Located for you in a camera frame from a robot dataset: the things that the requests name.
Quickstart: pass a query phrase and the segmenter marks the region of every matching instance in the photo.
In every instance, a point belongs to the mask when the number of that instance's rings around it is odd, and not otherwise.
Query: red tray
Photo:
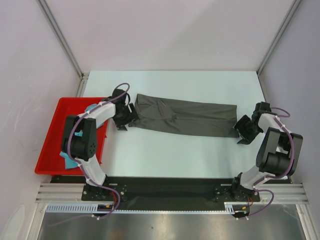
[[[87,106],[91,104],[97,104],[103,97],[63,97],[60,98],[48,133],[35,167],[36,174],[47,175],[83,175],[79,167],[66,169],[65,159],[61,157],[61,141],[64,133],[65,121],[68,115],[78,115],[85,111]],[[101,164],[101,156],[103,152],[103,145],[105,143],[105,137],[107,130],[107,121],[103,126],[97,129],[97,150],[96,158],[99,164]]]

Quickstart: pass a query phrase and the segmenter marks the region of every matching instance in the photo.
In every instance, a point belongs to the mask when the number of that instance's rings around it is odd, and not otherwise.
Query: dark gray cloth
[[[238,138],[237,106],[159,98],[138,94],[140,120],[129,127],[192,136]]]

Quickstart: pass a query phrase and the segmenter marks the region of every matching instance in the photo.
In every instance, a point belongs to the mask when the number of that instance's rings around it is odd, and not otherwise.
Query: white robotic arm
[[[268,180],[281,179],[295,172],[303,137],[290,132],[271,111],[269,103],[257,103],[251,119],[244,115],[234,128],[242,137],[239,144],[250,144],[259,133],[265,133],[265,137],[257,153],[255,166],[233,179],[232,194],[251,197]]]
[[[127,91],[116,88],[111,97],[100,101],[92,110],[77,116],[69,115],[65,120],[62,151],[71,155],[71,159],[81,168],[89,185],[103,185],[106,180],[106,174],[96,157],[97,128],[113,118],[117,129],[126,131],[126,124],[139,119],[134,105],[126,104],[127,96]],[[82,136],[74,135],[74,132],[80,131]]]

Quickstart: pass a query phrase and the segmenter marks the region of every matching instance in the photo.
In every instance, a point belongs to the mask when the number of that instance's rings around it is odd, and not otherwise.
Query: purple cable
[[[284,112],[284,113],[287,114],[287,115],[277,115],[278,117],[281,117],[281,118],[290,118],[290,116],[291,116],[291,114],[290,114],[288,111],[286,111],[286,110],[284,110],[284,109],[282,109],[282,108],[280,108],[280,107],[271,107],[271,109],[277,109],[277,110],[280,110],[280,111],[282,111],[282,112]]]
[[[288,173],[290,172],[293,164],[294,164],[294,160],[295,160],[295,145],[294,145],[294,140],[290,134],[290,132],[283,126],[283,124],[278,120],[278,118],[274,118],[275,122],[279,125],[279,127],[287,134],[288,138],[289,138],[289,141],[290,141],[290,146],[291,146],[291,157],[290,157],[290,163],[289,163],[289,166],[288,168],[285,170],[285,172],[283,174],[281,174],[280,176],[265,176],[265,177],[262,177],[260,178],[259,180],[257,180],[253,186],[256,186],[257,184],[261,183],[266,177],[269,177],[271,179],[282,179],[284,176],[288,175]],[[256,189],[255,190],[256,192],[260,193],[260,192],[268,192],[268,193],[271,193],[271,200],[268,202],[268,204],[266,206],[264,206],[263,208],[261,208],[260,210],[252,213],[249,215],[250,216],[253,216],[253,215],[256,215],[258,213],[261,213],[263,210],[265,210],[266,208],[268,208],[271,203],[274,201],[275,199],[275,194],[271,191],[271,190],[268,190],[268,189]]]
[[[117,99],[123,97],[125,94],[127,94],[127,92],[128,92],[129,89],[130,89],[129,83],[126,83],[126,82],[121,83],[121,84],[119,84],[118,86],[116,86],[115,89],[121,87],[122,85],[127,85],[128,88],[127,88],[123,93],[121,93],[119,96],[116,96],[116,97],[114,97],[114,98],[112,98],[112,99],[109,99],[108,101],[104,102],[104,103],[102,104],[102,106],[104,106],[104,105],[106,105],[106,104],[109,104],[109,103],[113,102],[114,100],[117,100]],[[97,110],[97,109],[100,108],[100,107],[101,107],[101,105],[95,106],[93,109],[91,109],[91,110],[89,111],[89,113],[92,113],[93,111]],[[70,158],[71,160],[75,161],[75,162],[76,162],[77,164],[79,164],[79,165],[81,165],[81,162],[78,161],[78,160],[76,160],[75,158],[73,158],[73,157],[71,156],[71,140],[72,140],[72,137],[73,137],[74,134],[75,134],[75,131],[76,131],[79,123],[80,123],[80,122],[82,121],[82,119],[84,119],[87,115],[88,115],[88,112],[86,112],[84,115],[82,115],[82,116],[79,118],[79,120],[75,123],[75,125],[73,126],[73,129],[71,130],[71,133],[70,133],[70,136],[69,136],[69,139],[68,139],[68,144],[67,144],[67,153],[68,153],[69,158]],[[89,178],[89,176],[87,175],[85,169],[84,169],[82,166],[80,166],[80,169],[81,169],[81,171],[83,172],[85,178],[86,178],[87,180],[89,179],[89,181],[90,181],[93,185],[95,185],[95,186],[97,186],[97,187],[99,187],[99,188],[102,188],[102,189],[106,189],[106,190],[112,191],[112,192],[114,192],[114,193],[116,194],[118,201],[117,201],[115,207],[114,207],[110,212],[108,212],[106,215],[104,215],[104,216],[102,216],[102,217],[97,217],[97,219],[105,219],[107,216],[109,216],[111,213],[113,213],[113,212],[119,207],[120,199],[121,199],[120,194],[119,194],[116,190],[114,190],[114,189],[112,189],[112,188],[110,188],[110,187],[102,186],[102,185],[100,185],[100,184],[95,183],[94,181],[92,181],[92,180]],[[51,225],[49,225],[49,227],[54,227],[54,226],[57,226],[57,225],[60,225],[60,224],[64,224],[64,223],[67,223],[67,222],[69,222],[69,221],[72,221],[72,220],[75,220],[75,219],[79,219],[79,218],[83,218],[83,217],[92,217],[92,214],[83,214],[83,215],[71,217],[71,218],[69,218],[69,219],[66,219],[66,220],[59,221],[59,222],[57,222],[57,223],[51,224]]]

